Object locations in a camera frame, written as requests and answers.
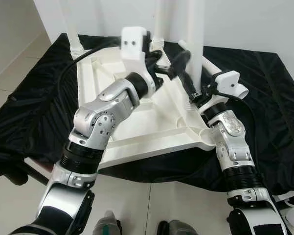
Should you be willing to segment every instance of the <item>white plastic stand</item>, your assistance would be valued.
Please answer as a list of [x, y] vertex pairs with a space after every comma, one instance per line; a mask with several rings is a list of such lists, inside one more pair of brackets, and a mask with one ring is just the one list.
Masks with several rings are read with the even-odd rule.
[[[73, 22], [70, 20], [67, 3], [65, 0], [60, 0], [60, 4], [67, 24], [71, 54], [76, 58], [83, 49], [78, 41]], [[165, 17], [161, 13], [165, 10], [166, 4], [168, 4], [167, 0], [158, 2], [158, 19], [154, 37], [154, 40], [157, 41], [152, 44], [162, 51], [163, 28], [161, 25]], [[164, 52], [159, 64], [170, 64]], [[196, 66], [201, 68], [201, 62], [196, 63]], [[102, 90], [126, 75], [118, 47], [105, 48], [86, 57], [77, 64], [79, 105], [94, 100]], [[99, 168], [192, 147], [204, 150], [214, 148], [214, 142], [210, 138], [210, 129], [207, 128], [198, 111], [185, 110], [185, 91], [179, 79], [170, 81], [166, 75], [158, 74], [158, 76], [164, 79], [163, 86], [151, 98], [143, 98], [140, 106], [134, 110], [132, 115], [117, 127], [109, 140]]]

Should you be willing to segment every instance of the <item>grey shoe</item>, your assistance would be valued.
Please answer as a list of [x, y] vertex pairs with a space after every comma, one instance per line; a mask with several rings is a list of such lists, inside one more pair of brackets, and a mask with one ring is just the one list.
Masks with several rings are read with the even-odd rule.
[[170, 223], [161, 221], [158, 225], [157, 235], [198, 235], [189, 225], [179, 220], [172, 220]]
[[122, 235], [120, 222], [112, 211], [107, 211], [94, 227], [93, 235]]

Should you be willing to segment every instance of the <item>white plastic part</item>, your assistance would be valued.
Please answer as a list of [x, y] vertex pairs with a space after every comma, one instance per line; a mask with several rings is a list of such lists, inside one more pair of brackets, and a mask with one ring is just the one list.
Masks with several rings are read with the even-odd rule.
[[208, 71], [209, 74], [214, 75], [216, 73], [222, 72], [216, 65], [211, 61], [202, 56], [202, 66]]
[[294, 191], [288, 191], [282, 195], [273, 195], [273, 198], [275, 199], [276, 202], [280, 202], [291, 197], [294, 197]]
[[164, 31], [167, 21], [167, 7], [170, 0], [156, 0], [155, 12], [155, 29], [152, 38], [152, 50], [161, 49], [164, 47]]
[[186, 71], [196, 91], [201, 93], [202, 54], [204, 46], [204, 0], [188, 0], [187, 45], [191, 59]]
[[143, 27], [124, 27], [122, 29], [121, 57], [128, 73], [136, 72], [146, 81], [148, 86], [147, 97], [151, 97], [156, 92], [156, 85], [149, 74], [145, 53], [142, 52], [143, 36], [147, 35], [147, 30]]
[[84, 53], [84, 49], [82, 45], [80, 44], [80, 41], [78, 38], [75, 24], [73, 22], [70, 8], [68, 5], [68, 0], [58, 0], [58, 1], [61, 6], [61, 10], [63, 14], [63, 20], [65, 23], [65, 27], [66, 27], [66, 31], [68, 35], [70, 50], [71, 50], [72, 56], [76, 58]]
[[[91, 64], [96, 93], [128, 75], [118, 47], [94, 53]], [[158, 64], [170, 64], [165, 54]], [[192, 147], [214, 148], [210, 129], [199, 113], [184, 109], [180, 80], [171, 81], [166, 75], [157, 75], [163, 78], [163, 86], [151, 98], [141, 99], [140, 106], [117, 127], [99, 168]]]
[[242, 84], [240, 83], [237, 83], [235, 85], [235, 89], [234, 89], [234, 93], [233, 95], [240, 98], [240, 99], [243, 99], [245, 98], [249, 93], [249, 90]]
[[100, 93], [95, 80], [92, 68], [93, 55], [86, 57], [77, 63], [77, 84], [78, 84], [78, 105], [88, 103], [96, 99]]

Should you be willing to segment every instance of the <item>white wall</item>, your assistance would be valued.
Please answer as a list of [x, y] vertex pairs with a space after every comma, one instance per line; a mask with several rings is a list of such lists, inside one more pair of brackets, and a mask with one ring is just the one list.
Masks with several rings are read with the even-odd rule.
[[0, 0], [0, 73], [43, 30], [33, 0]]
[[[50, 40], [65, 31], [55, 0], [34, 0]], [[68, 0], [78, 32], [119, 35], [127, 25], [153, 31], [155, 0]], [[185, 0], [170, 0], [166, 39], [185, 36]], [[294, 0], [205, 0], [204, 44], [277, 52], [294, 79]]]

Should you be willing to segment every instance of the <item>black fabric cover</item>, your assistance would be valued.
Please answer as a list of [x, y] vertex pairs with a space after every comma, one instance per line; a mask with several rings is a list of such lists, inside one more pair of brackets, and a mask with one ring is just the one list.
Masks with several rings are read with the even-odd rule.
[[[80, 36], [86, 49], [110, 39]], [[165, 44], [170, 59], [180, 50], [177, 44]], [[275, 53], [217, 47], [204, 47], [204, 55], [222, 70], [241, 74], [240, 83], [249, 89], [245, 101], [256, 117], [259, 168], [274, 194], [294, 190], [294, 82], [282, 61]], [[25, 157], [53, 163], [61, 156], [77, 109], [76, 69], [61, 84], [65, 111], [59, 106], [56, 82], [71, 60], [67, 36], [61, 34], [1, 107], [0, 175], [9, 173], [14, 162]], [[249, 112], [238, 102], [228, 105], [246, 126], [247, 141], [254, 152]], [[139, 182], [179, 180], [225, 191], [215, 150], [188, 149], [100, 172]]]

